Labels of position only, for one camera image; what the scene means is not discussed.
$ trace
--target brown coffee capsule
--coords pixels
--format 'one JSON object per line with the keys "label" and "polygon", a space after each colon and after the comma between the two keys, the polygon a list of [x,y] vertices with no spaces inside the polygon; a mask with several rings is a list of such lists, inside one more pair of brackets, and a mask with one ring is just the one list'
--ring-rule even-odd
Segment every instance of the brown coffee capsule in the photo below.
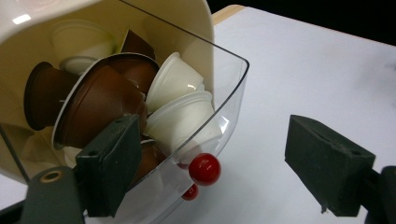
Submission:
{"label": "brown coffee capsule", "polygon": [[93,65],[70,93],[55,125],[55,148],[83,148],[108,123],[127,114],[139,116],[140,131],[147,125],[144,94],[103,59]]}
{"label": "brown coffee capsule", "polygon": [[156,147],[155,141],[147,141],[141,144],[142,147],[142,161],[137,169],[137,173],[132,181],[132,184],[137,183],[145,175],[154,170],[166,157]]}
{"label": "brown coffee capsule", "polygon": [[149,57],[137,53],[121,53],[108,57],[108,65],[131,81],[145,95],[160,66]]}
{"label": "brown coffee capsule", "polygon": [[121,52],[143,54],[155,60],[153,47],[139,35],[129,30],[122,45]]}
{"label": "brown coffee capsule", "polygon": [[32,70],[24,91],[23,108],[29,126],[42,130],[53,126],[78,76],[42,62]]}

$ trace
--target black background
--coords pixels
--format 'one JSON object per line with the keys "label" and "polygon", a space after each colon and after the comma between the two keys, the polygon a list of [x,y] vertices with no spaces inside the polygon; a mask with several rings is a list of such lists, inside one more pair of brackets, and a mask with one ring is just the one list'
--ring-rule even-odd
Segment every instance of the black background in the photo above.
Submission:
{"label": "black background", "polygon": [[212,13],[232,4],[255,7],[396,46],[396,14],[393,12],[396,7],[390,1],[392,0],[207,0],[207,3]]}

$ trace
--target white table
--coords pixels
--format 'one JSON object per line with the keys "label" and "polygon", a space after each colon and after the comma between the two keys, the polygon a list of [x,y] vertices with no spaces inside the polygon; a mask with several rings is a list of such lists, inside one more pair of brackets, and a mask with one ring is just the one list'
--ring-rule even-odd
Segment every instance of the white table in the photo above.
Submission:
{"label": "white table", "polygon": [[25,199],[27,186],[0,175],[0,211]]}
{"label": "white table", "polygon": [[396,164],[396,48],[246,7],[215,26],[216,44],[250,62],[238,124],[217,184],[163,223],[363,223],[320,213],[284,162],[291,114],[317,119]]}

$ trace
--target coffee capsule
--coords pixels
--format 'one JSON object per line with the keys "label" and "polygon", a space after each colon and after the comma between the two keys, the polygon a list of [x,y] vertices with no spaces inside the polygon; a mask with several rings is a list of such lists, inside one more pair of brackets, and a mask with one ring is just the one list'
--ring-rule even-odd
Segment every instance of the coffee capsule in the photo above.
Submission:
{"label": "coffee capsule", "polygon": [[154,48],[132,30],[128,30],[124,38],[121,52],[143,54],[155,60]]}
{"label": "coffee capsule", "polygon": [[114,36],[109,31],[84,20],[66,20],[53,25],[50,43],[60,68],[77,75],[116,49]]}
{"label": "coffee capsule", "polygon": [[215,111],[211,100],[210,92],[195,91],[171,101],[148,117],[146,135],[156,140],[165,156],[172,155],[189,140],[174,157],[182,164],[189,164],[191,158],[201,152],[200,145],[213,142],[222,135],[219,121],[213,118]]}
{"label": "coffee capsule", "polygon": [[134,177],[134,180],[132,181],[132,184],[137,183],[166,159],[153,140],[142,142],[141,147],[142,161],[139,165],[139,168],[137,169],[137,173]]}
{"label": "coffee capsule", "polygon": [[108,65],[131,81],[145,95],[148,94],[152,80],[160,66],[151,58],[137,53],[114,54],[108,59]]}
{"label": "coffee capsule", "polygon": [[185,63],[180,54],[171,54],[163,63],[148,90],[148,111],[155,112],[169,102],[195,91],[203,91],[204,78]]}
{"label": "coffee capsule", "polygon": [[94,64],[81,76],[67,96],[53,135],[55,148],[83,148],[111,121],[127,114],[139,116],[140,130],[147,125],[144,94],[108,65],[108,59]]}
{"label": "coffee capsule", "polygon": [[23,108],[29,126],[42,130],[53,126],[78,76],[39,63],[32,70],[24,91]]}

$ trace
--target red knob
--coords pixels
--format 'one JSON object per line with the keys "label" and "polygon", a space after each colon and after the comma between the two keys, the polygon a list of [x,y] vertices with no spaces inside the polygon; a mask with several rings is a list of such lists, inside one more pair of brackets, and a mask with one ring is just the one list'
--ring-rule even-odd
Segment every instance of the red knob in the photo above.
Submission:
{"label": "red knob", "polygon": [[198,196],[198,186],[192,184],[192,186],[181,196],[186,201],[194,200]]}
{"label": "red knob", "polygon": [[221,166],[219,160],[212,154],[201,153],[192,160],[189,173],[197,185],[209,186],[219,179]]}

